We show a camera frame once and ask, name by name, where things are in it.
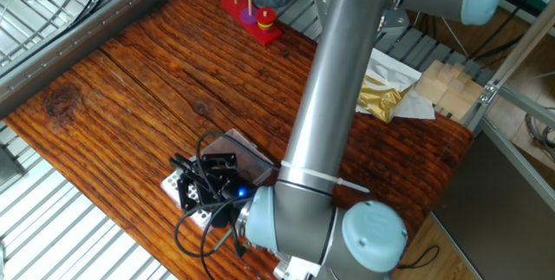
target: yellow object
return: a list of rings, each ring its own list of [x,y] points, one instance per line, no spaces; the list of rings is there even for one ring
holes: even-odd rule
[[[358,96],[357,105],[376,118],[389,123],[393,118],[394,108],[401,102],[410,88],[399,92],[393,88],[380,89],[380,87],[385,87],[385,85],[369,76],[364,76],[364,83]]]

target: wood grain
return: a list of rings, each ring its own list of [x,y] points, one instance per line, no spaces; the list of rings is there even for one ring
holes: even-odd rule
[[[418,269],[397,270],[395,280],[474,280],[474,275],[460,260],[451,242],[441,228],[430,216],[410,245],[401,264],[412,264],[430,247],[438,245],[440,253],[429,265]],[[426,263],[434,256],[434,251],[428,253],[420,262]]]
[[[219,1],[168,0],[5,119],[181,279],[206,277],[173,244],[180,212],[160,189],[172,172],[167,160],[193,155],[202,133],[231,128],[282,159],[316,49],[281,23],[283,38],[264,49]],[[412,240],[471,140],[438,114],[389,124],[356,114],[340,175],[373,195],[340,187],[334,203],[381,200],[399,212]],[[188,223],[180,237],[197,249],[200,231]],[[276,261],[253,251],[240,261],[228,243],[208,264],[216,278],[271,279]]]

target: floor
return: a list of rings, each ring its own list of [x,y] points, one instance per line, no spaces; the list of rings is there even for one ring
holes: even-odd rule
[[[398,270],[395,280],[474,280],[473,274],[462,262],[451,242],[441,228],[429,217],[416,235],[415,241],[408,248],[401,264],[412,264],[431,246],[440,246],[440,254],[428,266],[419,269]],[[428,253],[422,263],[434,256]]]

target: metal grating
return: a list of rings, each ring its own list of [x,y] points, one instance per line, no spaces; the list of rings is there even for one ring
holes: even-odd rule
[[[3,67],[21,54],[34,51],[46,37],[61,33],[87,1],[12,0],[0,23],[0,78],[7,73]],[[7,2],[0,0],[0,10]]]
[[[5,280],[176,279],[3,122],[0,146],[24,170],[0,188]]]
[[[18,2],[32,12],[44,11],[42,19],[45,21],[44,16],[48,16],[48,12],[51,15],[52,10],[59,7],[56,2],[63,0]],[[63,14],[77,14],[86,0],[72,2]],[[3,23],[0,35],[7,32],[5,25],[17,23],[17,15],[21,16],[15,11],[10,12],[10,20],[8,24]],[[278,9],[277,15],[292,28],[319,40],[322,25],[314,0],[293,0]],[[48,34],[62,28],[68,20],[56,19]],[[27,32],[27,35],[23,34],[25,38],[34,34],[30,24],[19,23]],[[28,42],[29,47],[20,48],[19,53],[29,51],[44,37],[43,34],[35,36],[32,42]],[[434,60],[440,60],[450,64],[463,62],[466,71],[480,85],[485,85],[493,75],[489,70],[481,70],[475,62],[465,63],[463,55],[414,28],[407,28],[401,34],[382,33],[378,38],[376,47],[379,50],[419,71],[424,71]],[[4,41],[8,39],[0,36],[0,44],[4,45]],[[12,44],[16,45],[12,48],[21,45],[18,42]],[[441,109],[436,108],[436,111],[450,116]],[[6,245],[7,251],[5,280],[175,279],[1,121],[0,147],[7,150],[24,170],[17,179],[0,187],[0,242]]]

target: wooden block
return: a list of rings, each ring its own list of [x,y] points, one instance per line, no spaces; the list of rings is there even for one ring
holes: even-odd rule
[[[441,61],[439,60],[436,60],[426,70],[426,72],[424,72],[424,75],[431,78],[432,80],[435,80],[437,78],[437,75],[440,73],[440,71],[443,69],[444,66],[445,64],[441,63]]]
[[[472,81],[472,77],[464,72],[460,73],[459,76],[457,76],[457,79],[463,84],[467,84]]]
[[[451,73],[453,73],[454,77],[458,77],[461,73],[464,73],[465,66],[460,63],[455,63],[451,68]]]
[[[456,91],[457,93],[461,93],[462,90],[465,88],[465,83],[454,77],[453,80],[451,80],[451,82],[449,83],[449,88]]]
[[[462,119],[470,110],[473,103],[465,99],[463,94],[457,93],[452,88],[448,88],[438,102],[438,106],[446,109],[450,114]]]
[[[449,85],[451,80],[453,80],[453,73],[451,73],[451,65],[449,64],[444,65],[440,73],[437,75],[436,80],[445,85]]]
[[[441,97],[445,94],[447,85],[438,82],[435,79],[423,75],[415,87],[415,92],[430,102],[437,104]]]
[[[469,81],[465,84],[464,89],[462,90],[462,96],[468,101],[472,102],[473,104],[480,98],[482,93],[484,92],[484,88],[479,84]]]

